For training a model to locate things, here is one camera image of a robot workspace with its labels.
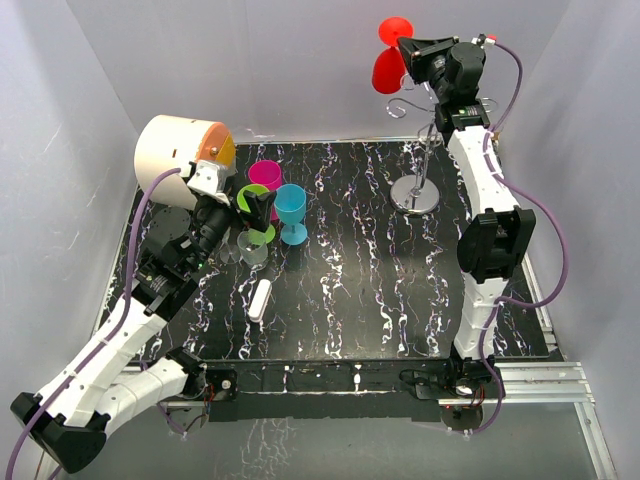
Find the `clear wine glass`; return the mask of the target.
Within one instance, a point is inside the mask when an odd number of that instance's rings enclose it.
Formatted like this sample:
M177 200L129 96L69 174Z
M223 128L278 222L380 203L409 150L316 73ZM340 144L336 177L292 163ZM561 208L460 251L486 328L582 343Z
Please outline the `clear wine glass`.
M236 240L242 260L252 269L261 270L267 264L268 247L264 233L254 229L242 231Z

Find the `clear champagne flute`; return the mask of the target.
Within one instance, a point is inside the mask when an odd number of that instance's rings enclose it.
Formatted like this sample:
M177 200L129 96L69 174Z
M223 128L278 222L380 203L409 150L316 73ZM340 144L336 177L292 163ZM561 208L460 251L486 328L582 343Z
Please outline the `clear champagne flute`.
M225 264L235 264L240 261L240 252L236 245L230 242L231 229L225 232L219 249L219 258Z

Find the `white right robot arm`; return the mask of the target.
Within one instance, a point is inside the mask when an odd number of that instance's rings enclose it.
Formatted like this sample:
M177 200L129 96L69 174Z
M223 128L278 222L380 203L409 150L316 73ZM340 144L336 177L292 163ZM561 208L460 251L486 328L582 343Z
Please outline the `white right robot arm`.
M493 41L485 35L470 42L456 37L397 41L408 75L435 95L435 128L460 169L471 206L472 220L456 250L464 282L460 325L443 371L433 379L460 397L498 377L493 338L499 298L536 225L534 212L521 208L498 181L490 151L490 120L478 91L485 49Z

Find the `blue wine glass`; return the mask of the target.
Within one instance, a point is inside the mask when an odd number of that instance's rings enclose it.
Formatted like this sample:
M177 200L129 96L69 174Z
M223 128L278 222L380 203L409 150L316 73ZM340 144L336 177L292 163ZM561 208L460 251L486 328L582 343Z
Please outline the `blue wine glass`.
M289 246L297 246L307 239L307 229L303 224L307 211L305 190L296 184L284 184L276 191L274 202L276 214L282 223L280 238Z

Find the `red wine glass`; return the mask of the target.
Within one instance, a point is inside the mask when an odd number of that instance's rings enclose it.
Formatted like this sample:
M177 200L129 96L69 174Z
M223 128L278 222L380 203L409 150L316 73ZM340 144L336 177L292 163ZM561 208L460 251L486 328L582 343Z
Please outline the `red wine glass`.
M398 39L411 37L413 25L404 17L393 16L382 21L378 36L386 48L377 57L371 83L380 94L393 94L401 89L406 68L398 48Z

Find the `pink wine glass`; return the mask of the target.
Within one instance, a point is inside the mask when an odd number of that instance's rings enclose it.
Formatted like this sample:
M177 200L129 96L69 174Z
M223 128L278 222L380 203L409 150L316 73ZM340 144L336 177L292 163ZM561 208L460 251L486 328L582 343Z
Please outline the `pink wine glass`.
M249 167L248 178L252 185L276 191L282 185L281 167L273 160L260 160Z

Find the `green wine glass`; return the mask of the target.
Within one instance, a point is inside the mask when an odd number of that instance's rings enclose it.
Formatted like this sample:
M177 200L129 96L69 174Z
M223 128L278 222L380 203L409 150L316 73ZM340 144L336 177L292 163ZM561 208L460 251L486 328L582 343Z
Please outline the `green wine glass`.
M267 244L275 237L274 202L276 192L260 184L242 187L236 195L239 215L249 233L256 239L262 236Z

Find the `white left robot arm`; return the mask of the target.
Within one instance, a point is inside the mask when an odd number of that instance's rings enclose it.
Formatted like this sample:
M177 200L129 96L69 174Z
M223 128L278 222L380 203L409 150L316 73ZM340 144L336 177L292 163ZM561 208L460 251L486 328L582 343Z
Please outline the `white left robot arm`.
M195 276L240 221L265 230L273 193L251 195L242 211L234 198L236 147L220 121L153 117L134 150L142 198L131 224L124 289L116 306L76 357L49 383L20 393L11 412L21 441L33 441L58 467L75 473L89 465L123 424L163 400L200 396L202 361L177 348L130 381L118 376L143 345L160 333L197 287ZM183 209L183 234L140 251L140 226L149 203Z

